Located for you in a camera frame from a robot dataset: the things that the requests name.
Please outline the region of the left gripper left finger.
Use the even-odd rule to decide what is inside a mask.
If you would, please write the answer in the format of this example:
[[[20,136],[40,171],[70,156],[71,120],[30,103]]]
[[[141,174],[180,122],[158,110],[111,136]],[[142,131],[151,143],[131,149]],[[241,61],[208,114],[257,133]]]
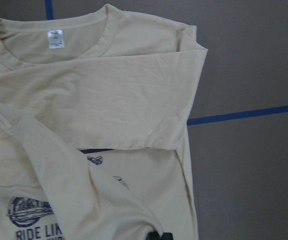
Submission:
[[[160,240],[160,235],[157,231],[149,232],[146,235],[146,240]]]

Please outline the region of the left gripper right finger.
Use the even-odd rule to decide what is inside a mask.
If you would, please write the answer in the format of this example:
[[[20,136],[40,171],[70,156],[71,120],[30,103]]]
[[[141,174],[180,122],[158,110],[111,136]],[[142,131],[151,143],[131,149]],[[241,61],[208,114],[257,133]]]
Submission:
[[[162,240],[173,240],[173,234],[171,232],[164,232],[162,234]]]

